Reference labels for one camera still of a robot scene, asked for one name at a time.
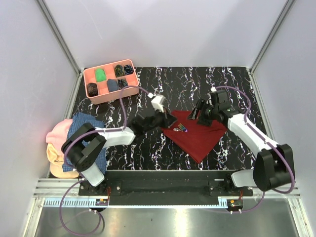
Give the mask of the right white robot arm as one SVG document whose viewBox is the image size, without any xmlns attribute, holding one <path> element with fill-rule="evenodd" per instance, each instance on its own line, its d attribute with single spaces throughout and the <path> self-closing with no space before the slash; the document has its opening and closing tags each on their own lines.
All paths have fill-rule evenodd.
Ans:
<svg viewBox="0 0 316 237">
<path fill-rule="evenodd" d="M 239 137 L 255 156 L 252 170 L 231 174 L 224 183 L 228 195 L 237 195 L 242 187 L 257 187 L 263 192 L 273 190 L 289 194 L 295 187 L 293 150 L 288 144 L 279 144 L 258 129 L 248 118 L 247 112 L 230 102 L 224 86 L 213 87 L 210 99 L 199 99 L 187 117 L 199 125 L 211 126 L 218 121 Z"/>
</svg>

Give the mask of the dark red cloth napkin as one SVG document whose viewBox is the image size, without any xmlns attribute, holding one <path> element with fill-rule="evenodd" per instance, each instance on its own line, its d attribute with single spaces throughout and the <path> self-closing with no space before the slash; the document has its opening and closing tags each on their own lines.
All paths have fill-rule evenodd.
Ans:
<svg viewBox="0 0 316 237">
<path fill-rule="evenodd" d="M 164 135 L 197 163 L 206 158 L 227 131 L 218 121 L 214 121 L 211 126 L 202 126 L 197 124 L 196 120 L 188 120 L 190 111 L 173 110 L 171 114 L 177 121 L 170 128 L 162 129 Z M 180 123 L 188 132 L 173 131 Z"/>
</svg>

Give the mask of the iridescent rainbow fork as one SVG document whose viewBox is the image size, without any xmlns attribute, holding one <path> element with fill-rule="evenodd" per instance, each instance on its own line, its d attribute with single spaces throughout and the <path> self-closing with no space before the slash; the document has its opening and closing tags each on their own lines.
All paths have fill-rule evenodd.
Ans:
<svg viewBox="0 0 316 237">
<path fill-rule="evenodd" d="M 179 129 L 181 130 L 181 131 L 183 131 L 183 132 L 188 132 L 188 130 L 186 129 L 186 127 L 183 125 L 183 124 L 178 124 L 178 127 L 179 127 Z"/>
</svg>

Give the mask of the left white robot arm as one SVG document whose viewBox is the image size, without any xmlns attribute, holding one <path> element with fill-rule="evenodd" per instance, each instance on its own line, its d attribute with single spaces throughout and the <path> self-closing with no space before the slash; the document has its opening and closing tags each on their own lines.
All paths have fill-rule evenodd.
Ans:
<svg viewBox="0 0 316 237">
<path fill-rule="evenodd" d="M 126 127 L 98 128 L 90 123 L 83 124 L 62 145 L 64 158 L 68 158 L 68 166 L 73 167 L 82 178 L 88 181 L 89 189 L 97 196 L 107 188 L 105 175 L 96 164 L 97 157 L 104 148 L 118 145 L 130 145 L 135 138 L 157 127 L 170 128 L 177 118 L 166 108 L 163 95 L 148 94 L 151 99 L 153 113 L 151 116 L 137 114 Z"/>
</svg>

